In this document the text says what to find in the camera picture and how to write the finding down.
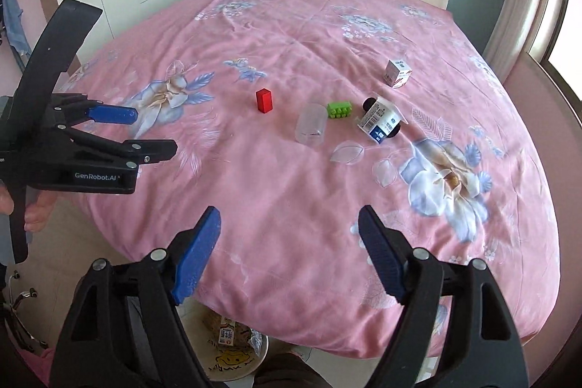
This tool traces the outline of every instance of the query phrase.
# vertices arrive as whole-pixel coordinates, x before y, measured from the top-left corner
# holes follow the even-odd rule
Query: window
[[[580,116],[582,113],[582,0],[563,0],[542,66]]]

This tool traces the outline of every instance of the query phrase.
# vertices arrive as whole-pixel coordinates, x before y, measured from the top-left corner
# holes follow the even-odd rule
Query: milk box in trash bin
[[[378,97],[357,126],[379,144],[403,121],[408,124],[400,110],[388,99]]]
[[[412,70],[403,60],[390,60],[384,71],[384,81],[391,88],[399,88],[408,81]]]

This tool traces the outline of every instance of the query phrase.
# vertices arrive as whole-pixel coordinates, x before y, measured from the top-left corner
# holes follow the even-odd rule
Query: blue gripper pad
[[[182,304],[185,298],[194,293],[220,236],[220,225],[220,212],[209,206],[194,227],[193,231],[196,237],[185,249],[181,260],[176,265],[172,296],[177,305]]]
[[[100,104],[87,111],[87,117],[103,124],[131,125],[137,120],[137,110],[133,107]]]
[[[360,210],[358,228],[386,293],[402,302],[406,294],[404,268],[384,235],[385,227],[370,206]]]

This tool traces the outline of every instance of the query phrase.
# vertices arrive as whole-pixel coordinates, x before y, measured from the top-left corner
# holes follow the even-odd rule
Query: green toy block
[[[331,102],[328,104],[327,110],[330,119],[348,117],[351,114],[351,103],[350,101]]]

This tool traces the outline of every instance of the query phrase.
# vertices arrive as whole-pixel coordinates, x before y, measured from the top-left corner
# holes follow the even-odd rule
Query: red rectangular block
[[[263,114],[267,114],[273,109],[273,97],[268,89],[257,91],[257,107]]]

